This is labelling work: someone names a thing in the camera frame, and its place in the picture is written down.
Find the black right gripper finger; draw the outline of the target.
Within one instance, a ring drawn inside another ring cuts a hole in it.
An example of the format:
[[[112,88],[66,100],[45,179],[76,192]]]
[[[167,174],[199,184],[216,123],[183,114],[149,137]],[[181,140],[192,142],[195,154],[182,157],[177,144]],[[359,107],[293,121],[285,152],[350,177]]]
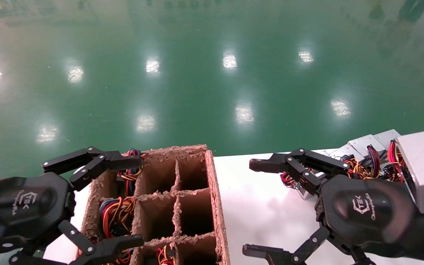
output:
[[[330,231],[322,226],[293,253],[282,248],[245,244],[242,247],[242,254],[252,258],[265,259],[269,265],[305,265],[306,260],[329,236]]]
[[[249,169],[255,172],[278,173],[281,182],[288,188],[304,189],[308,194],[319,195],[324,181],[313,173],[323,173],[323,178],[331,179],[345,175],[349,165],[340,160],[306,149],[296,149],[290,153],[273,153],[268,159],[253,158]]]

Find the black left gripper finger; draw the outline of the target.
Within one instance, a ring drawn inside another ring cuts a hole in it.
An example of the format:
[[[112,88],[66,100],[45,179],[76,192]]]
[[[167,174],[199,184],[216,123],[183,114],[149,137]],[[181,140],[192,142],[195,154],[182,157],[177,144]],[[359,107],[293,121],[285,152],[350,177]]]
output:
[[[43,170],[60,175],[81,168],[69,178],[73,190],[81,191],[107,170],[118,172],[141,166],[143,158],[139,154],[123,156],[119,151],[101,151],[90,146],[44,162]]]
[[[106,238],[94,244],[67,220],[62,221],[58,230],[83,252],[71,265],[104,265],[114,263],[123,250],[144,245],[139,234]]]

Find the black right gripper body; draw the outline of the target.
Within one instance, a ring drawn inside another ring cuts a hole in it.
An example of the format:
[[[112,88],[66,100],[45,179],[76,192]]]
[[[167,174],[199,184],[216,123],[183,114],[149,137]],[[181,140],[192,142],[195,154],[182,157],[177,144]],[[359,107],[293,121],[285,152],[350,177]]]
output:
[[[405,184],[335,176],[320,188],[318,221],[328,241],[345,254],[357,248],[401,255],[403,239],[418,209]]]

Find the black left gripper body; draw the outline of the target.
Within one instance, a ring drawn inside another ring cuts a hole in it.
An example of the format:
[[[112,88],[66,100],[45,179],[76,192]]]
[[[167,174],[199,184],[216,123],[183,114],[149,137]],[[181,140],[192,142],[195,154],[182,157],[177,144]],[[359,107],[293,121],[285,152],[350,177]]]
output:
[[[37,250],[61,236],[74,215],[72,186],[55,173],[0,180],[0,253]]]

